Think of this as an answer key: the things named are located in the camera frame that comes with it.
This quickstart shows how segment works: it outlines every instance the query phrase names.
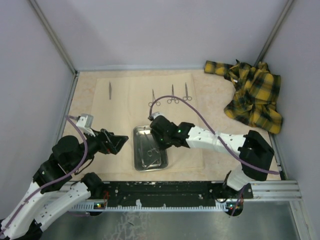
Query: robotic arm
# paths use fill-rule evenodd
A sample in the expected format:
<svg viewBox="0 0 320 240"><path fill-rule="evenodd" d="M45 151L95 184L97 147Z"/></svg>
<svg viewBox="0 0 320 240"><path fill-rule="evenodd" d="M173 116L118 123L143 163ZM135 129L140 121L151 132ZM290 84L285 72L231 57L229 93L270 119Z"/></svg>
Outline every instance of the robotic arm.
<svg viewBox="0 0 320 240"><path fill-rule="evenodd" d="M114 135L105 129L95 131L91 129L93 116L83 114L77 118L76 126L84 132L87 143L87 155L84 162L93 161L95 154L116 155L125 142L127 136ZM84 143L79 143L75 136L62 137L52 148L52 154L33 176L29 189L14 209L14 211L0 223L1 234L6 240L34 240L39 239L58 217L77 203L92 196L99 196L103 182L93 172L87 173L81 181L71 187L70 191L50 203L44 204L56 193L72 176L61 177L73 171L81 162L85 154Z"/></svg>
<svg viewBox="0 0 320 240"><path fill-rule="evenodd" d="M153 113L149 119L152 121L151 134L160 150L171 146L201 148L238 157L241 165L227 175L226 185L230 188L239 191L252 180L267 179L275 152L258 132L250 130L245 135L213 134L188 122L181 122L177 126L159 112Z"/></svg>

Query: beige cloth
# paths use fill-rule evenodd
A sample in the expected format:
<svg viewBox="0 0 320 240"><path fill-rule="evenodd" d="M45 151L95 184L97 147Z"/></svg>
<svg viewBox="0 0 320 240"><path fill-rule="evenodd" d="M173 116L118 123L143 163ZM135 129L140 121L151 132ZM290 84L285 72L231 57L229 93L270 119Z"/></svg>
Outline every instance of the beige cloth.
<svg viewBox="0 0 320 240"><path fill-rule="evenodd" d="M109 83L111 83L112 88L111 100L109 99ZM192 97L192 100L188 102L197 108L194 82L190 73L99 78L96 83L91 110L91 114L94 116L92 128L95 130L105 128L116 135L127 135L129 140L117 155L97 153L94 164L78 175L77 179L88 172L95 172L99 176L103 176L102 180L104 181L119 180L113 179L114 174L129 174L132 176L131 180L135 180L136 175L145 174L136 171L134 168L133 129L137 126L150 124L148 116L149 102L153 101L152 90L154 90L155 98L171 95L173 84L174 95L182 98L186 95L185 83L187 84L188 95ZM169 104L168 99L161 99L159 101L160 106L154 105L152 112L163 113L167 119L177 125L180 122L199 125L198 116L188 106L183 102L175 103L174 101ZM159 172L186 172L204 168L201 149L173 146L167 149L167 156L168 167L164 170L154 171L152 175L161 174Z"/></svg>

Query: metal tray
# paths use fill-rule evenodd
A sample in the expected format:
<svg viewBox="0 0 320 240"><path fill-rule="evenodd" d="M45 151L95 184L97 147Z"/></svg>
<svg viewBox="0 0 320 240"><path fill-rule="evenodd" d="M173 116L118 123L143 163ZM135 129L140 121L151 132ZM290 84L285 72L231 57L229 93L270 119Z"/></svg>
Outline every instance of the metal tray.
<svg viewBox="0 0 320 240"><path fill-rule="evenodd" d="M134 168L137 171L155 171L168 166L167 151L159 150L150 126L137 126L133 129Z"/></svg>

